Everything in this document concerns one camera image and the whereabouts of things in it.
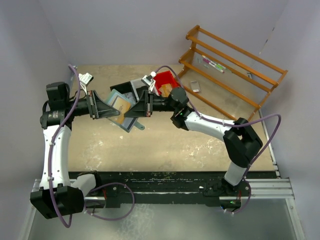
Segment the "black card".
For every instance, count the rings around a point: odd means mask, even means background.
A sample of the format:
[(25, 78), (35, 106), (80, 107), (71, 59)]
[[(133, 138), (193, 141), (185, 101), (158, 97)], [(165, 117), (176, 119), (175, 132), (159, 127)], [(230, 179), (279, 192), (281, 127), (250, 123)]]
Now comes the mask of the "black card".
[(124, 131), (129, 133), (132, 130), (132, 128), (135, 126), (136, 121), (137, 121), (136, 117), (125, 117), (120, 126)]

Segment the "orange card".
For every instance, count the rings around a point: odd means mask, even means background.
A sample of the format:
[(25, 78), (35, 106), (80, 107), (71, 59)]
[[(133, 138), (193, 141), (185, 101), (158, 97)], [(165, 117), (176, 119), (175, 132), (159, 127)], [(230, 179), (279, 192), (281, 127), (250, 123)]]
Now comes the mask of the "orange card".
[(114, 107), (116, 110), (120, 111), (120, 115), (114, 116), (111, 119), (115, 123), (121, 125), (125, 118), (124, 114), (130, 109), (131, 103), (120, 96), (116, 96), (111, 106)]

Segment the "green card holder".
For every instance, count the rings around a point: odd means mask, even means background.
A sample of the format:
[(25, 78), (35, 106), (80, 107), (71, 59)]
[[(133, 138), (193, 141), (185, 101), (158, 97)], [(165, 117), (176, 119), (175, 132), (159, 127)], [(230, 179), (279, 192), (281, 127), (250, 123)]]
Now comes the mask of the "green card holder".
[(135, 101), (132, 98), (127, 98), (124, 94), (113, 89), (105, 101), (108, 105), (120, 112), (117, 116), (107, 118), (113, 124), (127, 133), (129, 133), (133, 127), (136, 127), (141, 131), (145, 129), (145, 126), (138, 122), (137, 117), (125, 117), (125, 113), (135, 104)]

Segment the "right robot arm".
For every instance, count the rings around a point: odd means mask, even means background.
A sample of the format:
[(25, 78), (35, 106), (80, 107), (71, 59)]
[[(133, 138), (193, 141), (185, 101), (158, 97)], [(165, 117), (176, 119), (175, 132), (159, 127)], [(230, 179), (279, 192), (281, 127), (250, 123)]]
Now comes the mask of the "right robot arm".
[(150, 117), (154, 111), (173, 112), (170, 120), (178, 129), (203, 133), (224, 142), (231, 163), (223, 177), (222, 190), (233, 196), (240, 190), (240, 182), (263, 143), (250, 125), (241, 127), (248, 123), (246, 119), (223, 121), (196, 112), (188, 106), (189, 103), (186, 91), (181, 87), (173, 88), (168, 97), (144, 90), (138, 102), (124, 116), (142, 118)]

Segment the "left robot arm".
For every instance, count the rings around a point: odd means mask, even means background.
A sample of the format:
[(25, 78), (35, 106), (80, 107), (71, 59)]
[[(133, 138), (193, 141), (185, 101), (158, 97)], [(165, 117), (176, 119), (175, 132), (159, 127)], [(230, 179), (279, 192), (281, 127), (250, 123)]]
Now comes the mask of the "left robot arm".
[(48, 96), (40, 117), (45, 141), (44, 164), (39, 189), (30, 194), (31, 204), (46, 219), (82, 212), (85, 196), (98, 196), (103, 184), (97, 171), (80, 174), (70, 181), (68, 170), (69, 141), (75, 117), (89, 115), (103, 119), (120, 115), (120, 111), (105, 103), (90, 90), (84, 99), (71, 99), (65, 82), (46, 86)]

